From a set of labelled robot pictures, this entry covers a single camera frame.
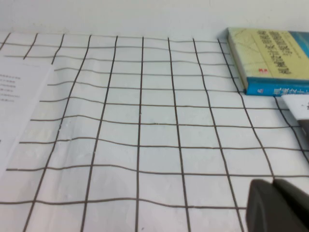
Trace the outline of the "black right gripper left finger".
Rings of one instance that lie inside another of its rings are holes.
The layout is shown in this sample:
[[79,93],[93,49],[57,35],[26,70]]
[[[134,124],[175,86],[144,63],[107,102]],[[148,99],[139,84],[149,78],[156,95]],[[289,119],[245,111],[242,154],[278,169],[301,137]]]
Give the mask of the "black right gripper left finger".
[[251,181],[246,222],[250,232],[293,232],[297,219],[275,187],[262,179]]

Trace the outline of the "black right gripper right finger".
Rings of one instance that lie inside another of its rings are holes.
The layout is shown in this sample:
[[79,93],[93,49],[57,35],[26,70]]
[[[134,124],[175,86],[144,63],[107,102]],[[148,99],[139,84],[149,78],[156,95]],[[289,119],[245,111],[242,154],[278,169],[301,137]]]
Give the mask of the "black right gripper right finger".
[[275,179],[274,187],[283,196],[296,217],[309,229],[309,195],[284,179]]

